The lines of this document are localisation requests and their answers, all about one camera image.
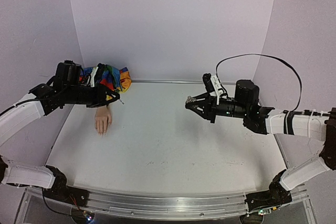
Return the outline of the glitter nail polish bottle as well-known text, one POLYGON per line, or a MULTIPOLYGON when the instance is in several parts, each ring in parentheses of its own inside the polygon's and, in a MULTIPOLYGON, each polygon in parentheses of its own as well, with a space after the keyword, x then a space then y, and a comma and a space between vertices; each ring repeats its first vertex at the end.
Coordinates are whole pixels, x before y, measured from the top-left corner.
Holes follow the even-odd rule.
POLYGON ((188 103, 193 103, 195 102, 197 99, 194 98, 194 97, 191 97, 191 96, 188 96, 186 101, 185 101, 185 104, 188 104, 188 103))

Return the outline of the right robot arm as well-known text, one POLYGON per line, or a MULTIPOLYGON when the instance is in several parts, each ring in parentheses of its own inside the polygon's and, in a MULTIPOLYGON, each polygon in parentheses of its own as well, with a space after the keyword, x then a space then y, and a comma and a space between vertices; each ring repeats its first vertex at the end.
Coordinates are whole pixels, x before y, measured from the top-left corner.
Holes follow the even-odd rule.
POLYGON ((257 134, 304 136, 324 143, 319 154, 277 174, 268 190, 247 194, 245 203, 249 213, 262 215, 268 209, 288 204, 295 187, 335 170, 335 109, 329 112, 278 110, 259 105, 259 87, 250 80, 238 80, 232 98, 216 76, 205 74, 203 82, 206 92, 188 97, 185 107, 211 123, 217 116, 240 118, 245 128, 257 134))

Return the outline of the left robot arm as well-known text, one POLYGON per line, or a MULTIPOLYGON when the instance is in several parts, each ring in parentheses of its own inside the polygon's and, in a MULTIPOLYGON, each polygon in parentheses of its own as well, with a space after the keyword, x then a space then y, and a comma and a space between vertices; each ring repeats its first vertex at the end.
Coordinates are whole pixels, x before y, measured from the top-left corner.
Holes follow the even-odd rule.
MULTIPOLYGON (((35 86, 1 112, 1 144, 31 122, 67 104, 100 108, 118 101, 122 91, 119 69, 101 63, 83 68, 71 60, 60 62, 47 83, 35 86)), ((1 184, 40 187, 49 190, 59 201, 66 201, 71 196, 67 178, 59 169, 22 165, 4 156, 1 156, 1 184)))

